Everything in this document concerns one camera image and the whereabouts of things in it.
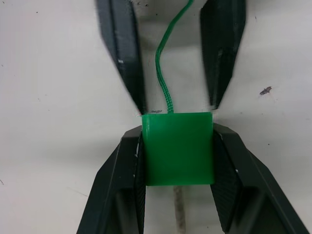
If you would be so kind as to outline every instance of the white surface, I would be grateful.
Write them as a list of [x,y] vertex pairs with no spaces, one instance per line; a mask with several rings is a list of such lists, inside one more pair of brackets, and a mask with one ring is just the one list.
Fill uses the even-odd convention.
[[[93,1],[4,2],[0,233],[75,233],[96,172],[140,118],[103,47]],[[176,7],[184,4],[166,2],[148,1],[139,18],[150,110],[163,112],[153,50]],[[208,110],[200,66],[201,4],[195,1],[177,25],[161,61],[177,112]],[[247,5],[234,78],[216,121],[237,131],[269,167],[311,232],[312,3]],[[268,86],[271,93],[260,96]],[[146,234],[175,231],[171,192],[148,188]],[[221,233],[209,188],[186,188],[185,196],[190,233]]]

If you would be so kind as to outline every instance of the green plastic cube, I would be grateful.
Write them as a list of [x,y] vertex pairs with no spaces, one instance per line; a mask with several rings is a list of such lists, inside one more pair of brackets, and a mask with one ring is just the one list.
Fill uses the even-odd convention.
[[211,113],[143,115],[146,185],[213,184]]

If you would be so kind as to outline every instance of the green braided string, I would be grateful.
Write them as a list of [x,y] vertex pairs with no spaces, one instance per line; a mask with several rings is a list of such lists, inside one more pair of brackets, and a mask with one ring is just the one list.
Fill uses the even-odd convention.
[[166,98],[168,113],[174,112],[174,105],[172,103],[171,96],[170,96],[170,93],[168,91],[164,77],[162,76],[162,73],[161,73],[160,62],[159,62],[160,61],[160,55],[161,55],[161,52],[167,43],[167,40],[168,40],[176,22],[178,22],[179,19],[183,16],[183,14],[189,9],[189,7],[192,5],[193,1],[194,0],[189,0],[188,3],[185,5],[185,7],[183,7],[183,9],[170,22],[163,38],[161,39],[161,42],[160,42],[160,44],[156,50],[156,56],[155,56],[156,73],[157,73],[158,82],[159,82],[161,89],[162,89],[162,91],[165,95],[165,98]]

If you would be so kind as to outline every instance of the green cord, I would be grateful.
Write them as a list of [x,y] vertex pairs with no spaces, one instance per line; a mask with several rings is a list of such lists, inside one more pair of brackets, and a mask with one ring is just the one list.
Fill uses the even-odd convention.
[[165,95],[166,98],[166,102],[167,102],[167,109],[168,109],[168,113],[173,113],[174,112],[174,105],[172,104],[172,100],[171,100],[171,96],[170,93],[168,91],[166,82],[164,80],[164,77],[162,76],[161,73],[161,68],[160,68],[160,55],[162,50],[164,49],[167,40],[176,24],[176,22],[179,21],[179,19],[183,16],[183,14],[189,9],[189,7],[192,5],[194,0],[189,0],[188,3],[185,5],[185,7],[183,7],[183,9],[176,15],[176,17],[170,22],[163,38],[161,39],[161,42],[156,50],[156,56],[155,56],[155,63],[156,63],[156,72],[157,72],[157,78],[158,78],[158,82],[161,86],[161,89]]

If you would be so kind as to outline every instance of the green block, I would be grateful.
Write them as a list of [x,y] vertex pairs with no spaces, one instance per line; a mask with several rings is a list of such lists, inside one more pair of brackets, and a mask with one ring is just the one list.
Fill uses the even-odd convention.
[[146,185],[213,184],[211,113],[142,116]]

